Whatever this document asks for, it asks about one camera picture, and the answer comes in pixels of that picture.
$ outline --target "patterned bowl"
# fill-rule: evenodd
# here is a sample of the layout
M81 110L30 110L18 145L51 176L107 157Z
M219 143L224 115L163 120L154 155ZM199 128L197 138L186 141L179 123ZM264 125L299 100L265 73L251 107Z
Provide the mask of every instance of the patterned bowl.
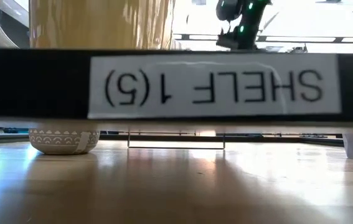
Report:
M84 154L96 147L100 131L30 129L29 141L45 154Z

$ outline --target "white ceramic pot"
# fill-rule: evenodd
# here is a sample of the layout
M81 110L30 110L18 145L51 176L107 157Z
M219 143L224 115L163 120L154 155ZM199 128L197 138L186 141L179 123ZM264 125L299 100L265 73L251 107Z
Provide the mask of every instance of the white ceramic pot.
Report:
M62 128L30 129L31 145L45 154L84 154L96 147L100 131Z

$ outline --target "shelf label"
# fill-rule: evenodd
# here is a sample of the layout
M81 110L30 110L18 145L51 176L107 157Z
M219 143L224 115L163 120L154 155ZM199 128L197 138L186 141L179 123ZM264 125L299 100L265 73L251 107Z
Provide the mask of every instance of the shelf label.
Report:
M335 54L92 57L89 119L338 114Z

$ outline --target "black shelf edge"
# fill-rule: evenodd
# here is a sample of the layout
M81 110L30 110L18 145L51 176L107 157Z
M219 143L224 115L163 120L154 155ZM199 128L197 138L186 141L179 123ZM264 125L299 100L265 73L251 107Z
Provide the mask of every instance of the black shelf edge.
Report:
M103 55L246 54L162 50L0 49L0 118L87 119L90 59ZM337 55L341 114L155 118L138 121L353 122L353 54Z

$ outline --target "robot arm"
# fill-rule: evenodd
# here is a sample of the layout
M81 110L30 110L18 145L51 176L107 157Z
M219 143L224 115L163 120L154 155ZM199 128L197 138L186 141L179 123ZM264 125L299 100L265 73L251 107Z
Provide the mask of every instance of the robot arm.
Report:
M270 0L219 0L216 8L218 19L232 21L242 15L239 26L219 35L217 45L230 49L255 50L255 39L263 11Z

